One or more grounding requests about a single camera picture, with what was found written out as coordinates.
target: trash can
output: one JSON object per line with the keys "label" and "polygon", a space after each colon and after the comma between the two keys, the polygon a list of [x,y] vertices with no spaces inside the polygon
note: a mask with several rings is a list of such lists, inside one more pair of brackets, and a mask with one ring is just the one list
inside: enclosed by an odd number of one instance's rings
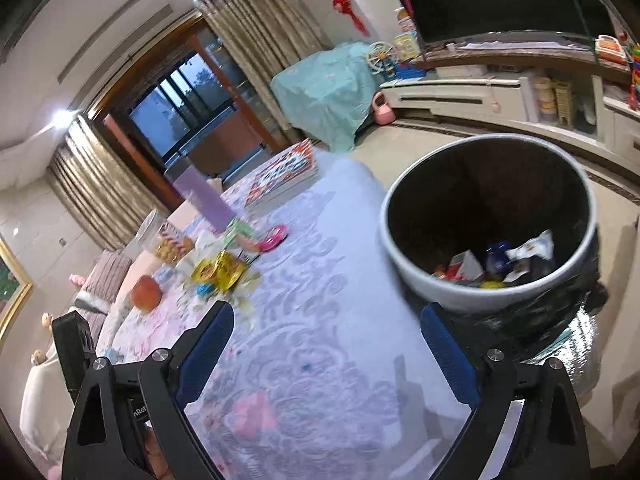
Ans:
{"label": "trash can", "polygon": [[[535,298],[582,269],[596,235],[593,191],[577,161],[554,144],[515,134],[453,142],[408,168],[385,197],[385,248],[407,285],[457,314],[488,314]],[[489,242],[517,247],[550,230],[556,270],[523,285],[485,289],[440,280],[438,264]]]}

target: floral tablecloth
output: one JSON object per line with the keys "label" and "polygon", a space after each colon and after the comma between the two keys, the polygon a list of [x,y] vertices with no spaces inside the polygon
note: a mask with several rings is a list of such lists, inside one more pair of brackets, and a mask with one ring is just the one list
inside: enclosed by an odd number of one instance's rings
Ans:
{"label": "floral tablecloth", "polygon": [[[226,199],[239,208],[246,186]],[[384,192],[369,170],[338,159],[274,211],[289,237],[262,254],[252,310],[200,399],[185,409],[227,479],[427,479],[469,408],[450,391],[401,296],[378,240]],[[190,232],[207,228],[199,219]],[[162,303],[134,310],[113,347],[126,362],[171,347],[210,304],[159,276]],[[510,411],[483,478],[495,476],[519,417]]]}

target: pink kettle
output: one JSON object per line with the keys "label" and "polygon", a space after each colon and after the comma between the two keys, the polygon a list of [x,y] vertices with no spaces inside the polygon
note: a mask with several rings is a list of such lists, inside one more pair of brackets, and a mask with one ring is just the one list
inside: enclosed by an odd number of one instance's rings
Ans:
{"label": "pink kettle", "polygon": [[391,124],[396,120],[396,114],[386,102],[385,95],[382,92],[377,92],[373,96],[371,101],[373,107],[373,115],[376,124]]}

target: picture frame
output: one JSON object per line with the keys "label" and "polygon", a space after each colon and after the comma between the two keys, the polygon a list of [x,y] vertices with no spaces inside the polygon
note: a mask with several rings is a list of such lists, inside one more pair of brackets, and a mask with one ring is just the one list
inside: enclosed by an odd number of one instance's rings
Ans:
{"label": "picture frame", "polygon": [[29,275],[0,236],[0,350],[32,291]]}

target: blue gripper pad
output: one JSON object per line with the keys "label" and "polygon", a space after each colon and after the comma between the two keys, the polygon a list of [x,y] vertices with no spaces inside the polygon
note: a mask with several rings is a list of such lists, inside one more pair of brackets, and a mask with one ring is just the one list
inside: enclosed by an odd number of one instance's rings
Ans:
{"label": "blue gripper pad", "polygon": [[458,402],[475,408],[480,403],[476,369],[430,304],[422,310],[420,328]]}
{"label": "blue gripper pad", "polygon": [[198,400],[234,329],[234,311],[223,306],[180,366],[175,401],[184,409]]}

